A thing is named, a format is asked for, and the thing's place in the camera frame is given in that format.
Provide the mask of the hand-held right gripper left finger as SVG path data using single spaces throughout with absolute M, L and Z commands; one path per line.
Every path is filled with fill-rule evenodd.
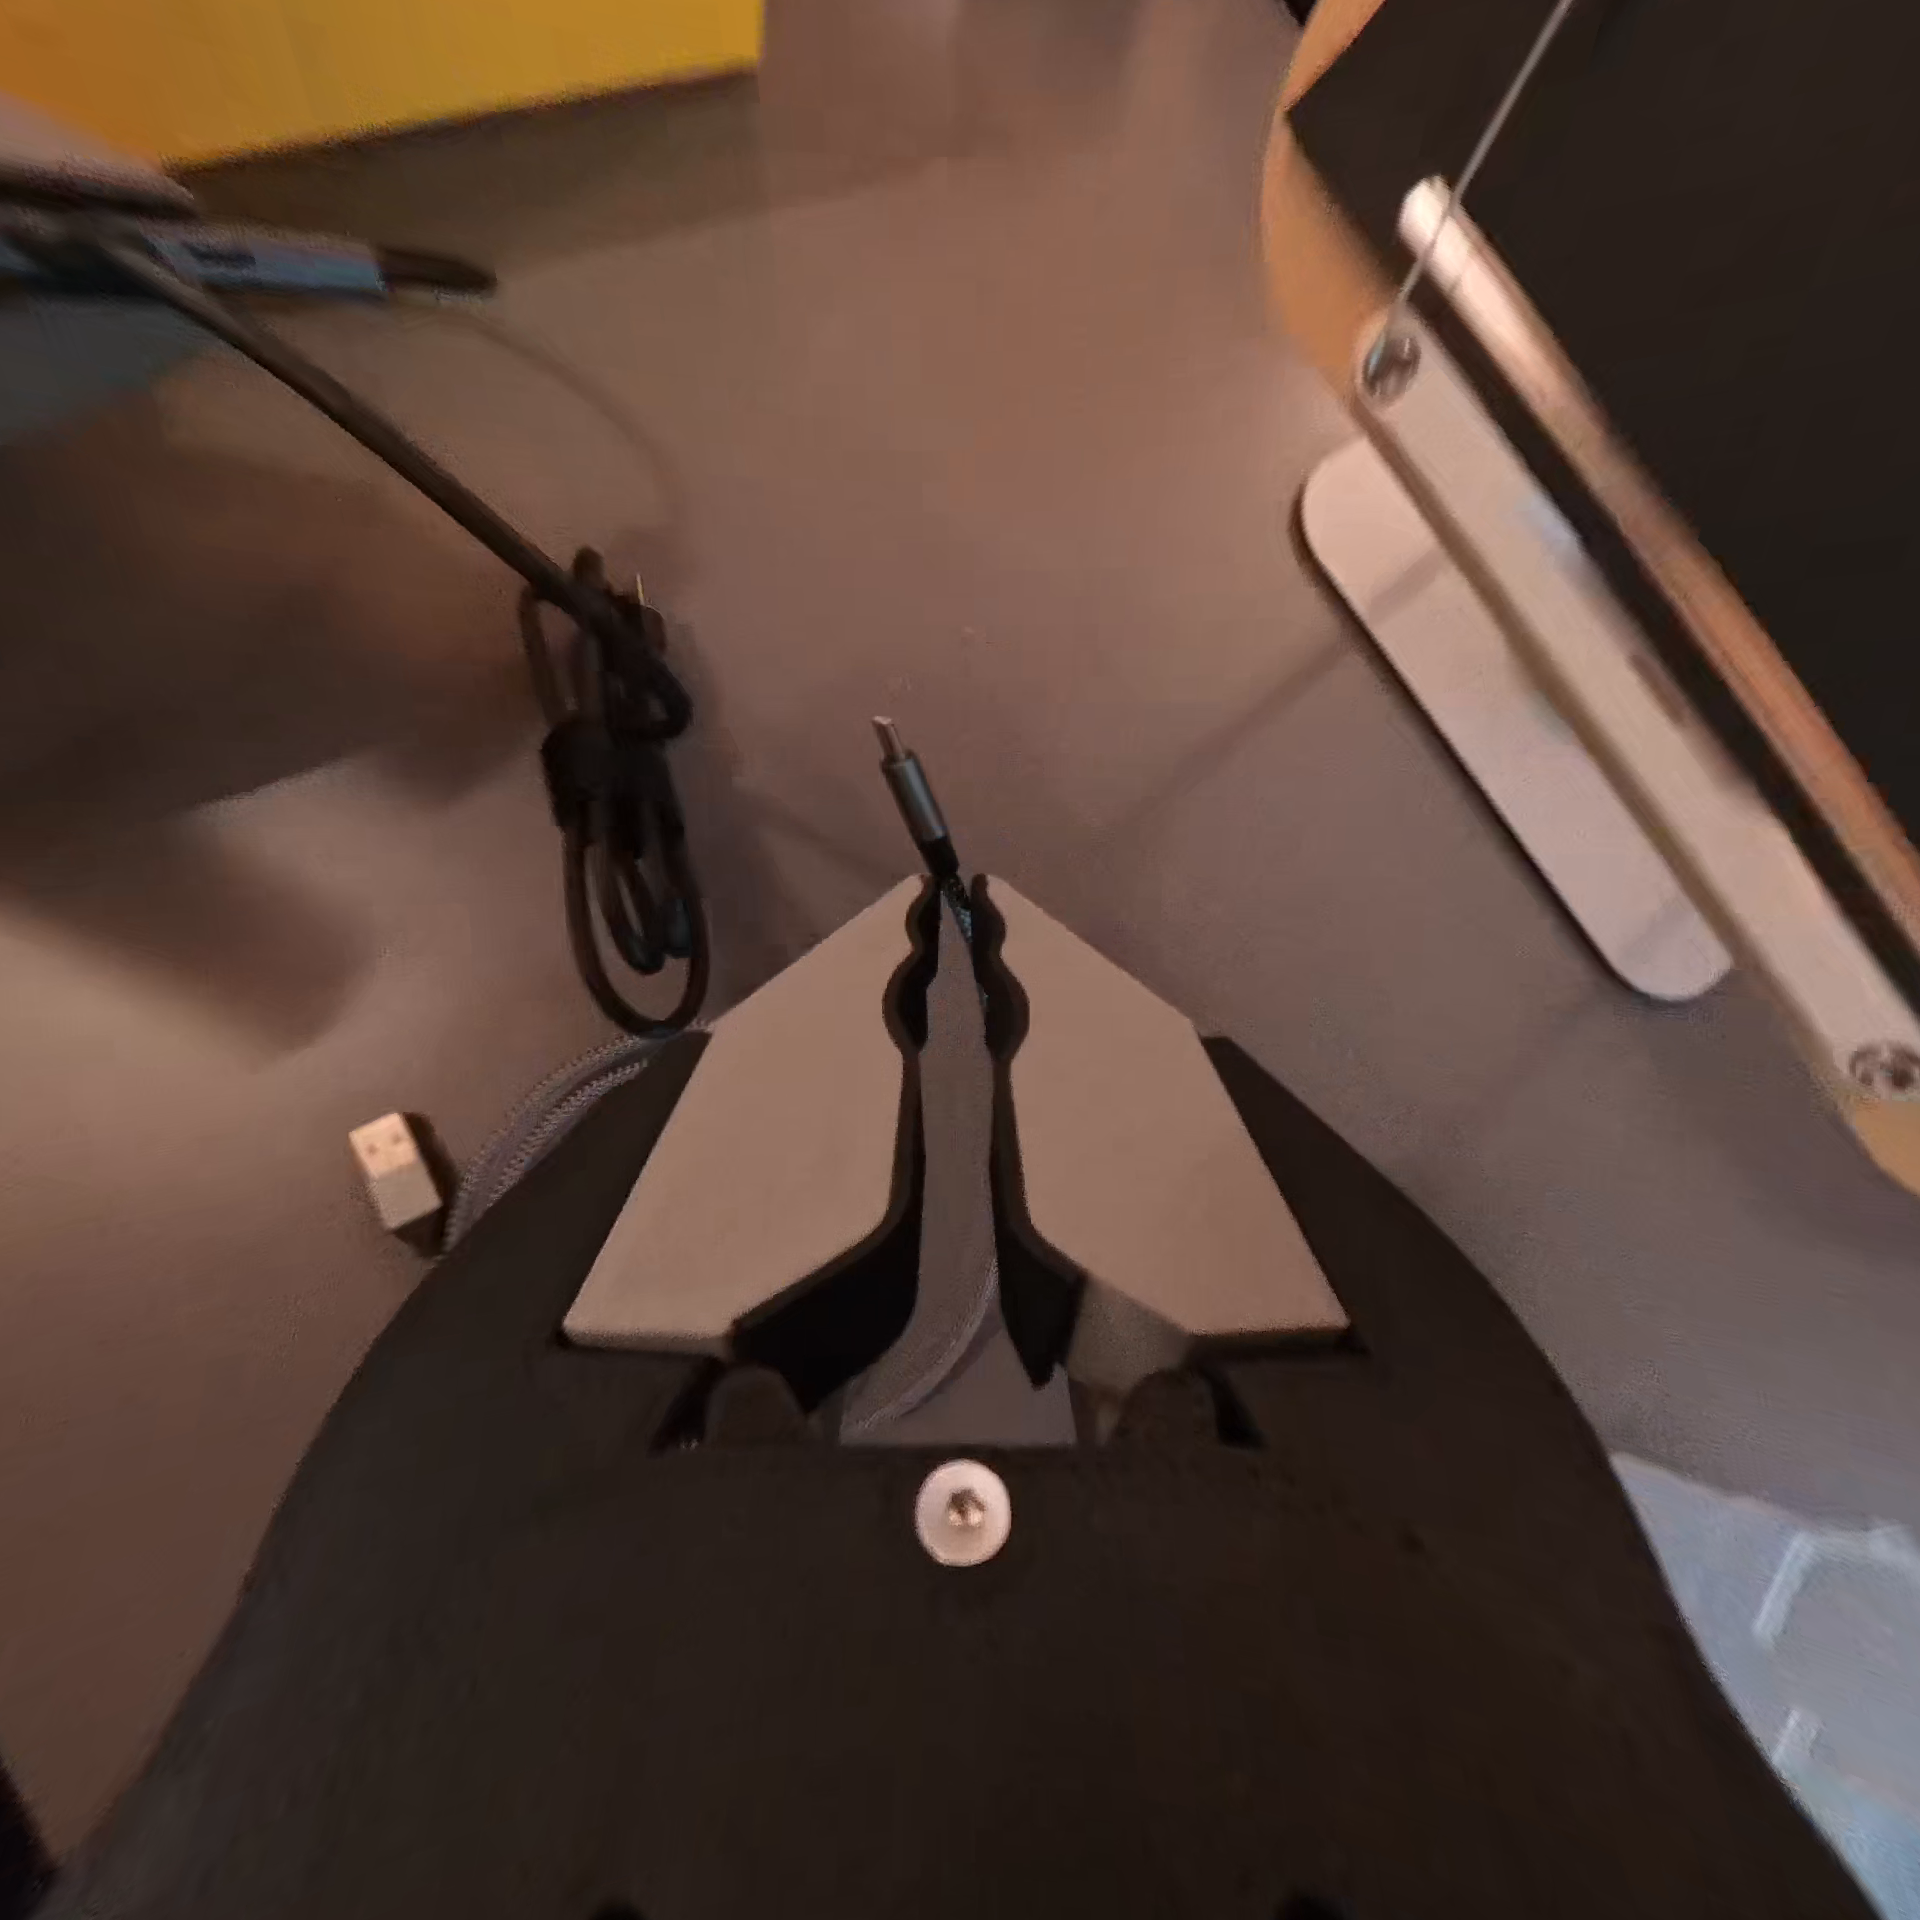
M 907 877 L 720 1018 L 561 1331 L 765 1369 L 817 1411 L 918 1301 L 945 902 Z

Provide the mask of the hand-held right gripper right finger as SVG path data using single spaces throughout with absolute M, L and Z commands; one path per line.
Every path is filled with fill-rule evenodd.
M 1199 1025 L 1000 875 L 973 882 L 1003 1324 L 1029 1380 L 1143 1380 L 1342 1340 L 1340 1304 Z

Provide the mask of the grey usb hub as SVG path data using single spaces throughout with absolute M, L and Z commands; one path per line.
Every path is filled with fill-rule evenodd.
M 499 290 L 491 265 L 344 235 L 192 222 L 144 223 L 140 240 L 175 273 L 216 292 L 388 299 L 409 292 L 491 298 Z

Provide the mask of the clear plastic drawer organizer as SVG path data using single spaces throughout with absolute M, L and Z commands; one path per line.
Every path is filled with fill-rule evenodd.
M 1918 1547 L 1613 1458 L 1667 1585 L 1776 1773 L 1883 1916 L 1918 1914 Z

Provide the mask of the monitor with silver stand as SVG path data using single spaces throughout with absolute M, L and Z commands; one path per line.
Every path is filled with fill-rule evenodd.
M 1622 984 L 1917 1189 L 1917 4 L 1299 4 L 1301 526 Z

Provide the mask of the yellow panel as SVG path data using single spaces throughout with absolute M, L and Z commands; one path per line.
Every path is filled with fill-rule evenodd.
M 202 164 L 759 67 L 763 1 L 7 1 L 5 95 Z

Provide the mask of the grey laptop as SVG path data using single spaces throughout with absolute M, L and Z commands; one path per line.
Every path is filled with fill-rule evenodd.
M 3 200 L 41 207 L 188 219 L 200 206 L 154 161 L 3 94 Z

